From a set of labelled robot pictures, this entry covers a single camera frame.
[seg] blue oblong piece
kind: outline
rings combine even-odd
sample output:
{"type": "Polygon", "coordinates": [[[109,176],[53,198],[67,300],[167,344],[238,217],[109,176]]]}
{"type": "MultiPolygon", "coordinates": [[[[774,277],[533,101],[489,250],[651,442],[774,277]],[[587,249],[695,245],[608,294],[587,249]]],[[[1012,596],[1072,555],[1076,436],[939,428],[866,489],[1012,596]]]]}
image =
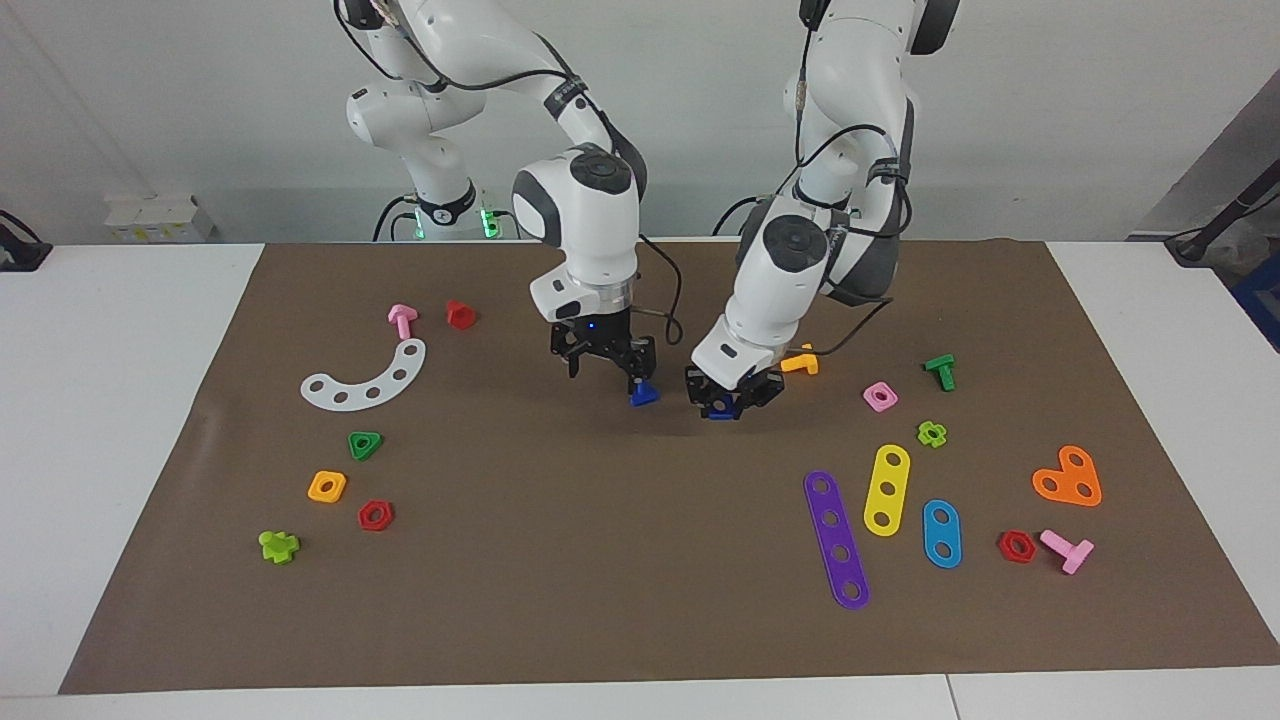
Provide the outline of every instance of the blue oblong piece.
{"type": "Polygon", "coordinates": [[[813,529],[822,548],[822,562],[827,568],[831,596],[847,610],[865,606],[872,600],[872,591],[863,574],[863,561],[854,544],[845,503],[840,500],[840,486],[831,474],[815,470],[805,477],[804,493],[809,500],[813,529]]]}
{"type": "Polygon", "coordinates": [[[950,570],[964,559],[964,544],[960,538],[960,514],[945,500],[931,500],[924,503],[924,556],[943,570],[950,570]],[[946,512],[946,523],[936,515],[946,512]],[[943,544],[950,553],[943,557],[938,546],[943,544]]]}

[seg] red hexagonal piece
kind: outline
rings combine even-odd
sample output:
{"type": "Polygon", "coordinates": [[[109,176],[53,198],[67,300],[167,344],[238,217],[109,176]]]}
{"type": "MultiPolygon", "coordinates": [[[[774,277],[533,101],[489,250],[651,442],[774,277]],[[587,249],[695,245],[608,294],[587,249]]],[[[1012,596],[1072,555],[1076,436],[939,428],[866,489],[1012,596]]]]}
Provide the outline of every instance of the red hexagonal piece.
{"type": "Polygon", "coordinates": [[[1021,530],[1006,530],[1000,536],[1000,553],[1011,562],[1030,562],[1036,557],[1036,543],[1021,530]]]}
{"type": "Polygon", "coordinates": [[[392,510],[392,503],[385,500],[370,500],[360,509],[360,527],[366,530],[379,532],[385,530],[387,525],[392,524],[396,519],[396,511],[392,510]]]}
{"type": "Polygon", "coordinates": [[[451,300],[444,304],[444,319],[460,331],[476,324],[476,311],[466,302],[451,300]]]}

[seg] gray wall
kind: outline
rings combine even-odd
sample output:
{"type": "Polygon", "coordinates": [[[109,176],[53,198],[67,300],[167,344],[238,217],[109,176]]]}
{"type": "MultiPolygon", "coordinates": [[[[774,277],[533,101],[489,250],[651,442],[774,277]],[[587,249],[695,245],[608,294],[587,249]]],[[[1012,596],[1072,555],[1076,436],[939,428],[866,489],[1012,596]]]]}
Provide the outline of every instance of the gray wall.
{"type": "MultiPolygon", "coordinates": [[[[1193,222],[1198,215],[1230,202],[1277,159],[1280,72],[1271,76],[1257,97],[1240,110],[1169,195],[1142,220],[1138,229],[1167,234],[1170,231],[1196,227],[1193,222]]],[[[1249,217],[1249,222],[1263,233],[1280,236],[1280,201],[1249,217]]]]}
{"type": "MultiPolygon", "coordinates": [[[[787,169],[795,0],[507,0],[645,152],[652,234],[787,169]]],[[[1280,67],[1275,0],[966,0],[920,96],[913,237],[1120,240],[1280,67]]],[[[343,101],[374,77],[326,0],[0,0],[0,206],[100,242],[102,196],[195,193],[229,241],[366,237],[407,187],[343,101]]],[[[566,141],[527,99],[445,133],[502,199],[566,141]]]]}

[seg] brown mat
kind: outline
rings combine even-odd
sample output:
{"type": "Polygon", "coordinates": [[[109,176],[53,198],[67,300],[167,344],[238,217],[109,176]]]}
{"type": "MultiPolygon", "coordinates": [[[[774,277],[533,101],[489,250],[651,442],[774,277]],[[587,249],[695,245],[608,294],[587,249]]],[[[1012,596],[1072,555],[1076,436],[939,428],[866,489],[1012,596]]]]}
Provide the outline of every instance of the brown mat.
{"type": "MultiPolygon", "coordinates": [[[[733,247],[668,247],[690,337],[662,350],[664,397],[643,409],[612,365],[571,382],[547,352],[526,287],[558,261],[548,249],[268,247],[61,692],[1280,664],[1042,245],[908,243],[899,301],[741,423],[698,419],[681,386],[733,247]],[[475,328],[444,324],[452,297],[475,328]],[[311,373],[383,372],[393,302],[424,310],[416,383],[364,413],[307,405],[311,373]],[[920,370],[942,352],[954,393],[920,370]],[[876,415],[860,393],[881,379],[902,401],[876,415]],[[915,441],[924,419],[946,447],[915,441]],[[365,429],[387,442],[360,464],[346,437],[365,429]],[[902,528],[878,538],[856,519],[886,442],[913,468],[902,528]],[[1032,491],[1065,443],[1093,455],[1100,507],[1032,491]],[[321,469],[349,477],[338,505],[306,497],[321,469]],[[813,469],[855,519],[863,610],[831,598],[813,469]],[[397,514],[380,534],[356,523],[375,497],[397,514]],[[963,518],[956,570],[922,552],[933,497],[963,518]],[[1078,575],[1043,550],[1000,556],[1001,530],[1046,527],[1097,543],[1078,575]],[[302,539],[293,564],[261,559],[265,529],[302,539]]],[[[671,273],[640,252],[639,301],[662,306],[671,273]]],[[[797,340],[827,346],[860,313],[819,299],[797,340]]]]}

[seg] orange heart-shaped piece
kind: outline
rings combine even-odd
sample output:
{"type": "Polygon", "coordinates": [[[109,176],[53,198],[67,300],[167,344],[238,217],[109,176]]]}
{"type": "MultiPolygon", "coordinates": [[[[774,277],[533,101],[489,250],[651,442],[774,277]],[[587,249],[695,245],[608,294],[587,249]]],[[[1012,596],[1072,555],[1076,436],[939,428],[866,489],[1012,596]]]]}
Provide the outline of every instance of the orange heart-shaped piece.
{"type": "Polygon", "coordinates": [[[1057,461],[1062,465],[1061,470],[1044,468],[1032,475],[1032,487],[1041,497],[1084,507],[1094,507],[1102,502],[1098,470],[1084,448],[1065,445],[1057,451],[1057,461]]]}

